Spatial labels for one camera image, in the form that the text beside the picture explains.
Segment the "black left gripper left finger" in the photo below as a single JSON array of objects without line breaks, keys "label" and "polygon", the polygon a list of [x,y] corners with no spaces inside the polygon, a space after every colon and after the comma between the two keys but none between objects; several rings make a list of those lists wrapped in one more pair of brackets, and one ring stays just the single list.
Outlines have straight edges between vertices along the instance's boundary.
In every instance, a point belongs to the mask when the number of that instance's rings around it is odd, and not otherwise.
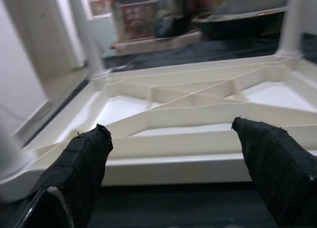
[{"label": "black left gripper left finger", "polygon": [[74,137],[14,214],[16,228],[86,228],[113,149],[103,125]]}]

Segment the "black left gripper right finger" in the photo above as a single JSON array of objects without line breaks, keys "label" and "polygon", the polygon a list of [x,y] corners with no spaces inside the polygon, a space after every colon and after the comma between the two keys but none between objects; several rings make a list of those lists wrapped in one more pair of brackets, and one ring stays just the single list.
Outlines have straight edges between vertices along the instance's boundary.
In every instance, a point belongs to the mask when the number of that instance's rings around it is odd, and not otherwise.
[{"label": "black left gripper right finger", "polygon": [[286,130],[237,117],[232,123],[245,165],[275,223],[317,226],[317,159]]}]

